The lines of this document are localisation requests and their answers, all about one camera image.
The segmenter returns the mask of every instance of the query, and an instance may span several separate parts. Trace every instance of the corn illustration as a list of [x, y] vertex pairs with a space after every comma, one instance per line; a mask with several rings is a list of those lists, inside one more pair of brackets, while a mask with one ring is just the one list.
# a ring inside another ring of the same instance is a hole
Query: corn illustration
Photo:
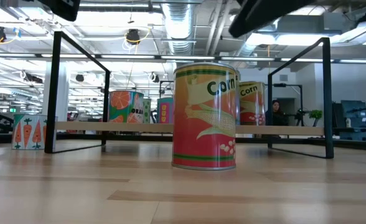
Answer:
[[198, 118], [211, 124], [212, 127], [203, 130], [197, 136], [197, 139], [207, 134], [223, 134], [230, 137], [235, 136], [235, 119], [232, 115], [203, 104], [200, 104], [199, 106], [202, 110], [192, 110], [190, 106], [185, 108], [187, 119]]

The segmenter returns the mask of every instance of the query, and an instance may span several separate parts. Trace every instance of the red can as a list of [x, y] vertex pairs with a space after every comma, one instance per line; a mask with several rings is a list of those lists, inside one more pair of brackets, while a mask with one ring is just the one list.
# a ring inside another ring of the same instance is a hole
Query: red can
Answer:
[[186, 169], [235, 167], [236, 71], [217, 63], [175, 70], [172, 165]]

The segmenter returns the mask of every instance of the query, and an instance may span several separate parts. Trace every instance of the pillar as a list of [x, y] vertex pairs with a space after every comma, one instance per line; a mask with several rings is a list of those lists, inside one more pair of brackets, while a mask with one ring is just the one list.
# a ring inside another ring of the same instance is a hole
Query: pillar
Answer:
[[[47, 115], [51, 70], [52, 70], [52, 63], [47, 62], [46, 63], [46, 74], [45, 74], [44, 101], [42, 104], [42, 114], [43, 115]], [[69, 79], [70, 79], [70, 72], [67, 68], [67, 63], [60, 62], [59, 85], [57, 88], [57, 106], [56, 106], [57, 121], [67, 121]]]

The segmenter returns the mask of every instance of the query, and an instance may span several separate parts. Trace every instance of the potted plant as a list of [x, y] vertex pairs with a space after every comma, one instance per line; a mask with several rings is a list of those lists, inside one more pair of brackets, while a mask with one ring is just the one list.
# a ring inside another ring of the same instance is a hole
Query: potted plant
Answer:
[[312, 110], [309, 112], [309, 118], [314, 118], [313, 127], [317, 126], [317, 122], [322, 118], [321, 110]]

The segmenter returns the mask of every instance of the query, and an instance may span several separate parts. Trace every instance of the carrot illustration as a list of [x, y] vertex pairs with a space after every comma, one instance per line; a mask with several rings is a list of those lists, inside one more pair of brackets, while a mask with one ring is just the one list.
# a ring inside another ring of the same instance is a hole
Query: carrot illustration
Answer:
[[42, 138], [40, 137], [40, 122], [36, 124], [34, 136], [32, 137], [32, 142], [36, 143], [35, 146], [33, 146], [34, 149], [40, 148], [40, 145], [38, 145], [38, 142], [41, 142]]
[[32, 126], [28, 124], [31, 121], [32, 120], [29, 119], [29, 118], [25, 119], [24, 122], [26, 122], [27, 124], [22, 127], [22, 129], [24, 131], [24, 145], [25, 145], [25, 147], [27, 147], [27, 145], [28, 145], [29, 136], [31, 135], [31, 131], [32, 131]]
[[15, 130], [15, 142], [17, 142], [17, 144], [14, 146], [16, 149], [19, 149], [21, 146], [19, 145], [19, 142], [21, 142], [21, 123], [19, 123], [17, 125], [17, 129]]
[[44, 125], [44, 142], [46, 143], [46, 125]]

